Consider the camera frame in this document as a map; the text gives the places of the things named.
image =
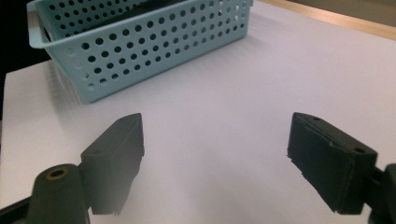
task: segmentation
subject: wooden strip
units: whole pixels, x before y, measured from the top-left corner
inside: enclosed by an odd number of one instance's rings
[[[311,18],[326,21],[328,23],[344,26],[354,30],[362,31],[371,35],[378,35],[387,39],[396,40],[396,27],[388,26],[372,21],[365,21],[353,17],[348,17],[338,13],[308,7],[286,0],[256,0],[264,2],[276,7],[283,7],[285,9],[295,11]]]

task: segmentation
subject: perforated basket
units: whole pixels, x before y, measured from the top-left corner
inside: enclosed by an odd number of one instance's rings
[[[36,0],[27,5],[30,45],[93,102],[244,37],[253,4],[186,0],[89,30],[142,2]]]

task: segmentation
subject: basket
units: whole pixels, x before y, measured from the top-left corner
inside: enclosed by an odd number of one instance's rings
[[[94,102],[244,37],[253,4],[186,0],[88,30],[142,2],[36,0],[27,5],[30,45]]]

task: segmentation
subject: brown floor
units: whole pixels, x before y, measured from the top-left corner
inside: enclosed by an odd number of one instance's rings
[[[309,7],[396,27],[396,0],[289,0]]]

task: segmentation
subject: tabletop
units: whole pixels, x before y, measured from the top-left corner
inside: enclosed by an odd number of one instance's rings
[[[7,75],[0,207],[142,113],[146,155],[119,217],[92,223],[367,223],[339,216],[287,157],[291,115],[396,160],[396,42],[255,2],[247,36],[93,104],[52,61]]]

